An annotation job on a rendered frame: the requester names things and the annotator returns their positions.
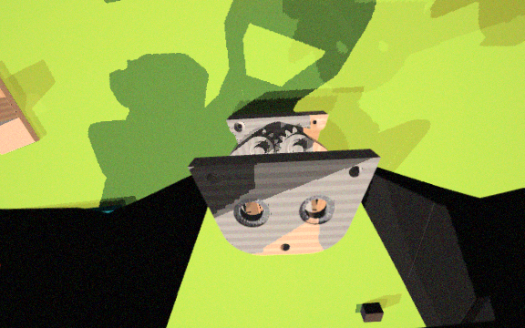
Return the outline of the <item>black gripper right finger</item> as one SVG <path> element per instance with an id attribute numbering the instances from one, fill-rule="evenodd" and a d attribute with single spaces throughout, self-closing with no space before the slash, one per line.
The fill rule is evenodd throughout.
<path id="1" fill-rule="evenodd" d="M 426 327 L 472 323 L 525 241 L 525 188 L 478 198 L 376 167 L 361 203 Z"/>

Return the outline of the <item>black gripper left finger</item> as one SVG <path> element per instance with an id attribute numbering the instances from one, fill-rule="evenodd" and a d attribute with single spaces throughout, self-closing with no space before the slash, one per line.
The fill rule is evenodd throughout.
<path id="1" fill-rule="evenodd" d="M 80 264 L 124 328 L 166 328 L 207 211 L 192 175 L 110 213 L 0 209 L 0 265 Z"/>

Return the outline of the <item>teal rectangular block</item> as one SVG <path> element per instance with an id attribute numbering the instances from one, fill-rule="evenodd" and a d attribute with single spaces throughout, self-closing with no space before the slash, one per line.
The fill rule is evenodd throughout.
<path id="1" fill-rule="evenodd" d="M 90 210 L 99 210 L 101 212 L 106 212 L 106 213 L 110 213 L 116 209 L 119 209 L 121 208 L 122 205 L 119 204 L 119 205 L 113 205 L 113 206 L 106 206 L 106 207 L 98 207 L 98 208 L 85 208 L 85 209 L 90 209 Z"/>

